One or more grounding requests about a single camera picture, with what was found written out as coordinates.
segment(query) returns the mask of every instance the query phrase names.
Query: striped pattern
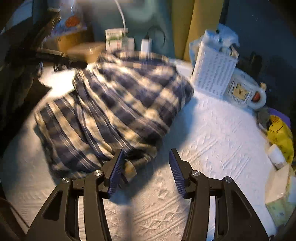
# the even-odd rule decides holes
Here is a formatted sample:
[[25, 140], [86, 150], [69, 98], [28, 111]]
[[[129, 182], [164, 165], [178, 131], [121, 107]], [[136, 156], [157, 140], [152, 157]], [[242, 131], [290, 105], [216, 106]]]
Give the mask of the striped pattern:
[[174, 118], [193, 88], [169, 60], [153, 53], [102, 53], [73, 79], [75, 91], [52, 100], [36, 122], [52, 170], [79, 178], [100, 169], [118, 148], [124, 175], [155, 158]]

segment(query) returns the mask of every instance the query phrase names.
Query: purple package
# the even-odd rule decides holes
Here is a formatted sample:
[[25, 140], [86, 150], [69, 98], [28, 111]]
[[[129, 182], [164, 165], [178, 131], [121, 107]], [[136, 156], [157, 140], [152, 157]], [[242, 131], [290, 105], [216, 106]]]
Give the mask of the purple package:
[[286, 125], [291, 129], [291, 121], [290, 118], [283, 113], [279, 112], [278, 110], [275, 110], [273, 108], [268, 108], [268, 112], [271, 115], [276, 115], [282, 119], [283, 122], [286, 123]]

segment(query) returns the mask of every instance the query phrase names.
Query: yellow curtain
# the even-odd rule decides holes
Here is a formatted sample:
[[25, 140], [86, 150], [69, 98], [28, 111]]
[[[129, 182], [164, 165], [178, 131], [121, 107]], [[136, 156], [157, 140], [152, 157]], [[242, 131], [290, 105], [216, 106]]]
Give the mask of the yellow curtain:
[[190, 61], [189, 43], [206, 29], [216, 30], [224, 0], [172, 0], [175, 56]]

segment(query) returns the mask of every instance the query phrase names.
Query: yellow bag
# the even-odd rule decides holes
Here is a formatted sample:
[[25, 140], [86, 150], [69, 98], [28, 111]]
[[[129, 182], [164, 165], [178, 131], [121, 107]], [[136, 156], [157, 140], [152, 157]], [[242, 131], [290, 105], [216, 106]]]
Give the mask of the yellow bag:
[[278, 116], [271, 115], [271, 126], [267, 137], [272, 144], [276, 144], [282, 151], [287, 163], [291, 164], [294, 158], [293, 135], [289, 127]]

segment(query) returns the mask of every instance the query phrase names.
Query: screw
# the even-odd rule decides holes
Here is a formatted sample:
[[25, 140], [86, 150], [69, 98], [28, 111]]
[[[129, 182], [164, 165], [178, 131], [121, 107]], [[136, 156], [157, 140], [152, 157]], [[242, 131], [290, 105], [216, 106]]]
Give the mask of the screw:
[[94, 175], [95, 176], [100, 176], [100, 175], [102, 175], [103, 174], [103, 172], [101, 171], [101, 170], [96, 170], [96, 171], [94, 171]]
[[191, 172], [191, 174], [192, 174], [193, 176], [197, 177], [197, 176], [200, 175], [200, 171], [193, 170], [193, 171]]
[[70, 181], [70, 178], [68, 178], [68, 177], [64, 177], [63, 179], [62, 179], [62, 182], [63, 183], [68, 183]]
[[224, 177], [224, 181], [227, 182], [227, 183], [231, 183], [232, 178], [231, 177]]

